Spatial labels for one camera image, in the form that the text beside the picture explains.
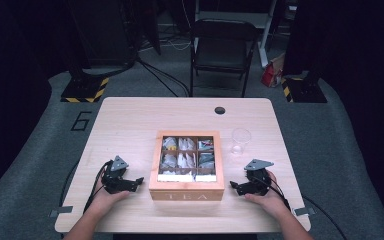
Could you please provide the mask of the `wooden tea box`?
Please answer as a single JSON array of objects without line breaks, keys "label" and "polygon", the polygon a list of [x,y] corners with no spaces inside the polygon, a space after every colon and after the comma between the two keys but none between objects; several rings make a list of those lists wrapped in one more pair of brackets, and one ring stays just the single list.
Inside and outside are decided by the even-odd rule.
[{"label": "wooden tea box", "polygon": [[[216,182],[158,182],[164,136],[212,136],[215,144]],[[225,189],[221,140],[218,131],[159,131],[156,138],[149,191],[154,201],[221,201]]]}]

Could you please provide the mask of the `person's right hand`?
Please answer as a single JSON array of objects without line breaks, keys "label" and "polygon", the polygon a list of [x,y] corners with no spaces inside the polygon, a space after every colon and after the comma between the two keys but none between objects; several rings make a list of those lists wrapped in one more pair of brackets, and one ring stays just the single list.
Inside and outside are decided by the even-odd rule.
[{"label": "person's right hand", "polygon": [[245,199],[260,205],[265,212],[278,221],[284,219],[290,213],[284,204],[283,198],[273,189],[270,189],[264,196],[246,194]]}]

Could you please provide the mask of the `dark curtain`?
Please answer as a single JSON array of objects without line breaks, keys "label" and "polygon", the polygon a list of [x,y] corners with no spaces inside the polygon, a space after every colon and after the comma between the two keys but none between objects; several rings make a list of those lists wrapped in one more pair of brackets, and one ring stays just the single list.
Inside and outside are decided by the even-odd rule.
[{"label": "dark curtain", "polygon": [[284,72],[303,71],[341,98],[384,206],[384,0],[298,0]]},{"label": "dark curtain", "polygon": [[37,125],[64,66],[52,31],[61,0],[0,0],[0,178]]}]

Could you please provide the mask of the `black folding chair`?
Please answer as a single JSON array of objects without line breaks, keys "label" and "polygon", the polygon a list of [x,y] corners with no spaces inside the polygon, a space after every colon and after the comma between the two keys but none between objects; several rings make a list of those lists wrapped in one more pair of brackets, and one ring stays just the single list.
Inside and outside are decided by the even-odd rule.
[{"label": "black folding chair", "polygon": [[258,36],[258,29],[246,21],[196,20],[190,31],[189,96],[194,95],[194,76],[206,71],[237,74],[244,97]]}]

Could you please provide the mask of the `black equipment cabinet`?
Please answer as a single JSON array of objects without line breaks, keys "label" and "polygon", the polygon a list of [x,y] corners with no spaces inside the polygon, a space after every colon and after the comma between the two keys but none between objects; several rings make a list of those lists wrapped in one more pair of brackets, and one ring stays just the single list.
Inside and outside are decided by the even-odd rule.
[{"label": "black equipment cabinet", "polygon": [[135,50],[124,0],[67,0],[90,66],[130,68]]}]

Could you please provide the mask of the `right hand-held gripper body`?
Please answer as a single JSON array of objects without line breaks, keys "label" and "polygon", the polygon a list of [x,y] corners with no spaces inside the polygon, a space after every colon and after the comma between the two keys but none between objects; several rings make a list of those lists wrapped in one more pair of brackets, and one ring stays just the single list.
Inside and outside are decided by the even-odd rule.
[{"label": "right hand-held gripper body", "polygon": [[271,178],[266,168],[273,165],[273,162],[253,159],[244,167],[246,178],[260,195],[265,195],[269,191]]}]

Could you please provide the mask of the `hazard striped stand base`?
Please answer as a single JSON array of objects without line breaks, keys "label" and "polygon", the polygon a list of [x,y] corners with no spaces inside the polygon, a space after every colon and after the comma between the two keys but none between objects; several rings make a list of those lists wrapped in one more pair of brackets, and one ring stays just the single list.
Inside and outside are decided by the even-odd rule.
[{"label": "hazard striped stand base", "polygon": [[317,83],[302,78],[285,77],[281,80],[284,95],[293,103],[326,103],[327,99]]},{"label": "hazard striped stand base", "polygon": [[61,102],[94,103],[103,96],[108,78],[92,78],[86,81],[71,80],[61,94]]}]

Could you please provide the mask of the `grey table edge bracket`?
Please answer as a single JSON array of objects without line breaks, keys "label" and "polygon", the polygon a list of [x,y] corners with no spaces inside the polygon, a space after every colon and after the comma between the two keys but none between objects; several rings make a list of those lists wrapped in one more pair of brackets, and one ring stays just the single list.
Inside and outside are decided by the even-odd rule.
[{"label": "grey table edge bracket", "polygon": [[303,208],[294,208],[293,213],[296,216],[303,216],[303,215],[311,216],[311,215],[314,215],[316,211],[312,207],[303,207]]},{"label": "grey table edge bracket", "polygon": [[50,216],[51,218],[56,218],[59,214],[63,214],[63,213],[71,213],[71,212],[72,212],[72,209],[73,209],[72,206],[61,206],[61,207],[57,207],[56,209],[53,209],[53,210],[50,211],[49,216]]}]

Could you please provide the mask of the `heap of assorted tea bags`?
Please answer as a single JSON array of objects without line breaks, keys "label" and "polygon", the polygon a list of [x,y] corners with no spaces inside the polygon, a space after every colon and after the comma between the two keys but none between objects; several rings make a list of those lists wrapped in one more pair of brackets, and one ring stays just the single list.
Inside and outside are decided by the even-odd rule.
[{"label": "heap of assorted tea bags", "polygon": [[212,136],[164,136],[158,182],[216,182]]}]

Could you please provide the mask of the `clear plastic cup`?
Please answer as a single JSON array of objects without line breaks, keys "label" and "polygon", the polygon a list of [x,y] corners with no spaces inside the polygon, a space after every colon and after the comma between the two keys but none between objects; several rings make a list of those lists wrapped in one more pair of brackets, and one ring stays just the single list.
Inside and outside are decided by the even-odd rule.
[{"label": "clear plastic cup", "polygon": [[236,128],[232,132],[232,147],[233,154],[242,154],[246,145],[251,141],[251,133],[244,128]]}]

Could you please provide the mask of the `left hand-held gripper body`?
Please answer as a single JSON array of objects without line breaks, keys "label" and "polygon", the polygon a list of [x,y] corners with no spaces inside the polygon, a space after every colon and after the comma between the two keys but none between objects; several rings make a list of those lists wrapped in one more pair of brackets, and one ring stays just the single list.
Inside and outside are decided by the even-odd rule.
[{"label": "left hand-held gripper body", "polygon": [[110,194],[115,194],[120,191],[122,186],[131,186],[128,181],[123,178],[128,164],[120,157],[116,156],[114,160],[110,160],[104,171],[101,182],[105,190]]}]

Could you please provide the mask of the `person's left hand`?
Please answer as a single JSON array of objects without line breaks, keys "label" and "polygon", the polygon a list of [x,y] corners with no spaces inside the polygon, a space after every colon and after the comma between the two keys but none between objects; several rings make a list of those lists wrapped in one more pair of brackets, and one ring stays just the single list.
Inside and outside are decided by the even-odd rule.
[{"label": "person's left hand", "polygon": [[105,215],[117,202],[127,198],[129,194],[129,191],[110,194],[101,183],[98,183],[89,210],[95,214]]}]

